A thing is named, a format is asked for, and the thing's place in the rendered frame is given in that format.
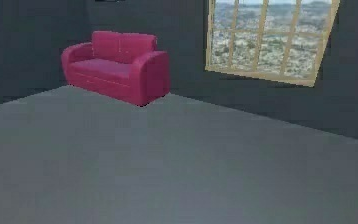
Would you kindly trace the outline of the window with tan frame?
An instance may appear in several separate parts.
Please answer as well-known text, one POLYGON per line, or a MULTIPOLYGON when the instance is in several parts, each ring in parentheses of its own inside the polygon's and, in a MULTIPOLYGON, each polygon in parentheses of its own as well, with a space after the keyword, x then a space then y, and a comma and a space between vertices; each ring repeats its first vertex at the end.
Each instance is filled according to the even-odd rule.
POLYGON ((312 87, 341 0, 208 0, 207 71, 312 87))

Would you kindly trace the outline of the pink sofa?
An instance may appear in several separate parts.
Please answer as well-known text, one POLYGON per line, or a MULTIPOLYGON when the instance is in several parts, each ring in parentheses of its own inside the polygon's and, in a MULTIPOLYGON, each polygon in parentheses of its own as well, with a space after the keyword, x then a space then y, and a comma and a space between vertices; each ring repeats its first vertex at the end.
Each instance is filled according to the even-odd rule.
POLYGON ((95 31, 61 54, 68 84, 137 106, 170 92, 169 55, 152 34, 95 31))

